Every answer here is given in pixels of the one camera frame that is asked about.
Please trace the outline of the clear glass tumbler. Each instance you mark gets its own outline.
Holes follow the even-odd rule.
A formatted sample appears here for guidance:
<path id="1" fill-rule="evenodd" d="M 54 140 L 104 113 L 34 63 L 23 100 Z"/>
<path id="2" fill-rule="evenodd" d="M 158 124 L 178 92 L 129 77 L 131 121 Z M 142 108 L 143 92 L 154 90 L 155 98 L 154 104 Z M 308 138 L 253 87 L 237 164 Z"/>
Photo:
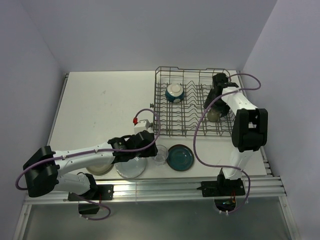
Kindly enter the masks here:
<path id="1" fill-rule="evenodd" d="M 162 166 L 166 163 L 169 151 L 168 149 L 163 145 L 156 145 L 157 148 L 157 154 L 154 157 L 154 163 L 156 166 Z"/>

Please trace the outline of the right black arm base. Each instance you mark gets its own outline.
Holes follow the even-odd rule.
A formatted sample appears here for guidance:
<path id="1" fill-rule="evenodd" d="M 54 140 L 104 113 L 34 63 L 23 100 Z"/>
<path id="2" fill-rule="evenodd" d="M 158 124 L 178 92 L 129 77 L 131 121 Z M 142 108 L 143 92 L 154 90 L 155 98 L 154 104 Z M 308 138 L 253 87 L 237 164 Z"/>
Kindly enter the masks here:
<path id="1" fill-rule="evenodd" d="M 221 197 L 218 200 L 214 200 L 214 204 L 219 213 L 226 215 L 236 209 L 236 197 L 246 194 L 243 181 L 240 178 L 237 180 L 202 181 L 197 190 L 201 191 L 204 198 Z"/>

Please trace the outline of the olive ceramic mug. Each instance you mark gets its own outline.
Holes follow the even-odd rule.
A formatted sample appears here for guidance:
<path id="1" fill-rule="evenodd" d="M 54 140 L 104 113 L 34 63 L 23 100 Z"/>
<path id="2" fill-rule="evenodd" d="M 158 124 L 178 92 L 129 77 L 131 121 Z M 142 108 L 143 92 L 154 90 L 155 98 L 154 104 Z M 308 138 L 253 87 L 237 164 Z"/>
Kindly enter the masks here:
<path id="1" fill-rule="evenodd" d="M 217 112 L 216 110 L 214 110 L 213 108 L 211 108 L 207 114 L 206 114 L 206 118 L 209 122 L 212 123 L 216 123 L 220 121 L 220 113 Z"/>

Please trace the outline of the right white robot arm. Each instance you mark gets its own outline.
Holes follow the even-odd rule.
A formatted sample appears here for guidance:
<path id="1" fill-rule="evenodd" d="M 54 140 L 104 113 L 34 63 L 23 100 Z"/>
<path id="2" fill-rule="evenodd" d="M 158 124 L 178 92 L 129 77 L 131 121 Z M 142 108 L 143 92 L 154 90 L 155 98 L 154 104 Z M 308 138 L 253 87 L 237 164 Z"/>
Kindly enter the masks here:
<path id="1" fill-rule="evenodd" d="M 204 108 L 209 108 L 207 118 L 216 122 L 231 111 L 234 122 L 231 131 L 233 150 L 229 158 L 229 166 L 221 168 L 224 178 L 216 183 L 217 191 L 222 195 L 229 194 L 233 188 L 232 181 L 243 174 L 247 163 L 268 138 L 268 111 L 252 104 L 242 93 L 235 82 L 231 82 L 225 73 L 217 73 L 212 77 L 213 88 L 210 90 Z"/>

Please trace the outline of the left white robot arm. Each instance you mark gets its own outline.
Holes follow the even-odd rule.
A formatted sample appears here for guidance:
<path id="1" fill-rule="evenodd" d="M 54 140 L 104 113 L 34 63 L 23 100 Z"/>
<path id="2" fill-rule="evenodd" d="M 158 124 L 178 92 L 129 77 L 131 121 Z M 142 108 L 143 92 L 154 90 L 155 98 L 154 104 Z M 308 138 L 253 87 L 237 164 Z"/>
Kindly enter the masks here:
<path id="1" fill-rule="evenodd" d="M 95 165 L 125 163 L 134 158 L 154 157 L 157 153 L 156 136 L 143 130 L 76 150 L 54 151 L 49 145 L 41 147 L 23 165 L 22 174 L 31 198 L 60 191 L 91 200 L 98 193 L 94 177 L 87 173 L 76 175 L 73 171 Z"/>

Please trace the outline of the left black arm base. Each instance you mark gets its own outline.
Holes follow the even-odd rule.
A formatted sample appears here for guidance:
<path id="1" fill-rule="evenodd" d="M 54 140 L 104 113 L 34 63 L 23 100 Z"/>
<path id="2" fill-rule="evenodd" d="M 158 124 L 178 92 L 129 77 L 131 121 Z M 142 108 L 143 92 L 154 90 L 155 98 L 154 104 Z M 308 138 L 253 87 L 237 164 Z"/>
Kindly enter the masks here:
<path id="1" fill-rule="evenodd" d="M 97 190 L 93 195 L 77 195 L 73 192 L 68 193 L 67 200 L 69 202 L 78 202 L 78 213 L 81 218 L 87 221 L 102 221 L 111 216 L 111 209 L 103 203 L 113 199 L 114 185 L 102 184 L 97 186 Z M 107 210 L 107 214 L 101 217 L 95 217 L 99 210 Z"/>

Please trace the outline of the teal white ceramic bowl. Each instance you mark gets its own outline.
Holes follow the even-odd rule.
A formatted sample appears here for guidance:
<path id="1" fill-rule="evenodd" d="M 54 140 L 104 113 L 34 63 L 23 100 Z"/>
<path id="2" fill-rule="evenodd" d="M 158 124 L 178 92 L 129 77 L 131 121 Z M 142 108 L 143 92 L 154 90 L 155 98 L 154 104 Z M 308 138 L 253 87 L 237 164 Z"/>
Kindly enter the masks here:
<path id="1" fill-rule="evenodd" d="M 184 99 L 184 89 L 183 86 L 179 83 L 172 83 L 167 86 L 165 90 L 165 98 L 170 103 L 179 103 Z"/>

